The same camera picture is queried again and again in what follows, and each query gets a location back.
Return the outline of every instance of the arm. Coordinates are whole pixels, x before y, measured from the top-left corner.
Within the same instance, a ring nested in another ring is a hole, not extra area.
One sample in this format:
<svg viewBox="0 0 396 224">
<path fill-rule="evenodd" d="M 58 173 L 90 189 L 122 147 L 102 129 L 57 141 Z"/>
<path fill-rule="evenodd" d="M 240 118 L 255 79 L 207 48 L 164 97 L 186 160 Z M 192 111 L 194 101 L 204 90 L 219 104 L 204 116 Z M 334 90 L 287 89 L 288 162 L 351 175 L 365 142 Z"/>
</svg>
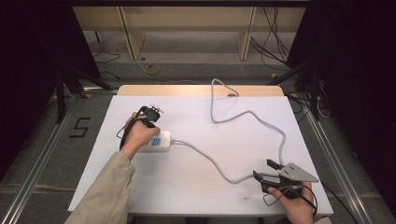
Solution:
<svg viewBox="0 0 396 224">
<path fill-rule="evenodd" d="M 304 182 L 304 186 L 312 188 L 311 182 Z M 283 205 L 286 212 L 286 217 L 293 224 L 310 224 L 314 223 L 314 216 L 312 214 L 312 207 L 301 198 L 290 200 L 282 197 L 282 193 L 274 188 L 269 188 L 268 192 L 272 194 Z M 302 195 L 310 202 L 314 201 L 314 196 L 309 189 L 303 188 Z"/>
<path fill-rule="evenodd" d="M 150 129 L 140 120 L 135 123 L 122 149 L 109 159 L 65 223 L 126 223 L 134 174 L 131 160 L 137 150 L 159 132 L 159 128 Z"/>
</svg>

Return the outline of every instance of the floor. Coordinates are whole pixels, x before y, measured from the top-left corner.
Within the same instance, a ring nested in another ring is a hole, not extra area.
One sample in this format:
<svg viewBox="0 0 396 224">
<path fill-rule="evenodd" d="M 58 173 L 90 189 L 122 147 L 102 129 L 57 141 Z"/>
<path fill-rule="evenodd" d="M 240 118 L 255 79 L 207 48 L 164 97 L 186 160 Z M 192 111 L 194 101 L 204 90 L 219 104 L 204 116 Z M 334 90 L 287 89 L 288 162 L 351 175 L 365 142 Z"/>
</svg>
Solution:
<svg viewBox="0 0 396 224">
<path fill-rule="evenodd" d="M 98 68 L 102 72 L 102 80 L 113 85 L 122 84 L 169 84 L 167 80 L 193 80 L 209 84 L 213 77 L 218 77 L 226 84 L 265 85 L 272 79 L 272 75 L 281 76 L 284 71 L 267 67 L 262 62 L 262 56 L 253 48 L 249 48 L 246 61 L 240 61 L 234 34 L 230 33 L 152 33 L 146 38 L 139 62 L 159 64 L 160 74 L 147 77 L 136 61 L 131 61 L 125 47 L 124 37 L 117 32 L 99 32 L 100 42 L 97 42 L 94 32 L 85 32 Z M 254 34 L 260 43 L 266 34 Z M 282 41 L 290 47 L 293 34 L 281 34 Z M 280 57 L 274 39 L 269 40 L 267 48 Z M 265 62 L 277 68 L 285 69 L 278 61 L 265 59 Z M 295 77 L 282 83 L 280 86 L 285 93 L 294 91 Z M 86 80 L 81 80 L 86 87 L 84 98 L 76 99 L 74 95 L 66 94 L 66 102 L 74 105 L 70 109 L 71 115 L 65 123 L 57 139 L 57 144 L 46 161 L 35 188 L 27 201 L 23 204 L 18 223 L 63 223 L 69 213 L 67 206 L 70 203 L 79 178 L 90 156 L 93 143 L 98 134 L 106 110 L 115 92 L 104 92 Z M 299 93 L 307 97 L 306 92 Z M 315 125 L 323 128 L 329 139 L 332 150 L 336 154 L 343 169 L 343 175 L 348 178 L 351 187 L 356 190 L 359 202 L 363 205 L 369 222 L 367 223 L 396 223 L 395 217 L 378 194 L 374 184 L 364 172 L 359 159 L 353 156 L 353 149 L 343 135 L 336 119 L 327 115 L 327 108 L 323 109 L 320 122 L 315 122 L 309 112 L 300 110 L 300 105 L 290 101 L 296 111 L 295 117 L 299 123 L 305 143 L 317 168 L 319 178 L 326 183 L 337 197 L 343 201 L 349 210 L 354 210 L 350 196 L 345 193 L 345 187 L 339 180 L 329 162 L 329 156 L 324 144 L 317 138 Z M 56 98 L 49 99 L 48 106 L 43 109 L 42 117 L 35 127 L 35 131 L 26 142 L 26 148 L 10 167 L 8 174 L 0 184 L 0 217 L 17 196 L 21 185 L 35 167 L 43 148 L 51 133 L 56 129 L 57 116 Z M 71 138 L 70 135 L 80 134 L 75 130 L 75 124 L 82 119 L 79 126 L 89 127 L 83 138 Z M 353 220 L 347 210 L 336 200 L 333 194 L 326 191 L 333 206 L 334 214 L 330 216 L 332 223 L 352 223 Z M 265 223 L 275 223 L 279 217 L 267 217 Z M 142 218 L 140 223 L 183 223 L 184 219 L 175 220 L 159 217 Z M 220 223 L 224 220 L 212 219 L 210 223 Z M 251 220 L 233 219 L 235 223 L 248 223 Z"/>
</svg>

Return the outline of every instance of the beige sleeve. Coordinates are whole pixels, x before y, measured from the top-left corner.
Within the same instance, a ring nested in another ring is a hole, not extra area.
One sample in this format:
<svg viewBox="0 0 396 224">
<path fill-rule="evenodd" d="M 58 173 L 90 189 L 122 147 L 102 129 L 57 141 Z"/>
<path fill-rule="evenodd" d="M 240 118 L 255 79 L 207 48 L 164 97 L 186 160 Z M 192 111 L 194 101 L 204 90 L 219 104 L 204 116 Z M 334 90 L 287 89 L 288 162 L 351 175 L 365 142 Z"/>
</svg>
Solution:
<svg viewBox="0 0 396 224">
<path fill-rule="evenodd" d="M 125 224 L 133 174 L 128 157 L 115 152 L 65 223 Z"/>
</svg>

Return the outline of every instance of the white device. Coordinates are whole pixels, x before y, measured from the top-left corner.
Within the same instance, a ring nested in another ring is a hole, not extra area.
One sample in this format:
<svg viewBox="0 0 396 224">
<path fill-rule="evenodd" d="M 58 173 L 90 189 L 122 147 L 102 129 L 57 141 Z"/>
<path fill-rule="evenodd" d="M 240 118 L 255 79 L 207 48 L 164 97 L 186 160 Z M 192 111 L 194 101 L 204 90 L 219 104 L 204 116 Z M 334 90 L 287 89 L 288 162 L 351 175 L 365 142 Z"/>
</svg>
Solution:
<svg viewBox="0 0 396 224">
<path fill-rule="evenodd" d="M 170 132 L 160 131 L 145 147 L 141 147 L 137 152 L 166 152 L 171 148 L 171 140 Z"/>
</svg>

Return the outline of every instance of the white table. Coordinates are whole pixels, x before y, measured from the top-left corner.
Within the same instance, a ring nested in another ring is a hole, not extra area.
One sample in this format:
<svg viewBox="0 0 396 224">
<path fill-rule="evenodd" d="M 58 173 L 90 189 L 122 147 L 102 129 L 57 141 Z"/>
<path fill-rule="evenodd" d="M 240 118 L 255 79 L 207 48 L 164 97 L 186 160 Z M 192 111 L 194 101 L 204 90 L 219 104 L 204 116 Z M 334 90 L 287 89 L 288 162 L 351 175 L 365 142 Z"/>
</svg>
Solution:
<svg viewBox="0 0 396 224">
<path fill-rule="evenodd" d="M 141 88 L 140 92 L 155 90 L 155 87 L 148 86 L 130 88 Z M 202 92 L 194 95 L 203 96 L 169 96 L 173 94 L 167 93 L 183 94 L 181 92 L 193 92 L 197 88 Z M 162 95 L 168 96 L 121 96 L 120 93 L 115 96 L 69 211 L 75 209 L 108 158 L 119 150 L 117 131 L 142 105 L 159 105 L 165 113 L 157 125 L 164 131 L 170 131 L 177 140 L 187 141 L 209 154 L 230 178 L 251 174 L 252 170 L 276 174 L 266 165 L 266 160 L 278 161 L 281 134 L 263 126 L 250 115 L 229 123 L 213 124 L 209 116 L 210 97 L 206 96 L 210 92 L 203 92 L 208 90 L 207 86 L 194 86 L 190 91 L 187 86 L 179 86 L 178 90 L 177 86 L 171 86 L 167 91 L 163 90 Z M 241 97 L 238 98 L 217 97 L 214 116 L 226 119 L 245 110 L 254 111 L 261 119 L 286 133 L 284 162 L 294 162 L 318 176 L 288 99 L 274 96 L 279 95 L 278 90 L 280 88 L 274 89 L 274 94 L 267 94 L 270 96 L 244 96 L 240 92 Z M 279 203 L 265 205 L 261 185 L 255 179 L 230 184 L 211 161 L 189 147 L 172 146 L 165 153 L 137 153 L 132 164 L 135 174 L 128 210 L 136 216 L 269 217 L 284 213 Z M 323 187 L 313 184 L 313 191 L 318 198 L 318 214 L 331 215 L 332 208 Z"/>
</svg>

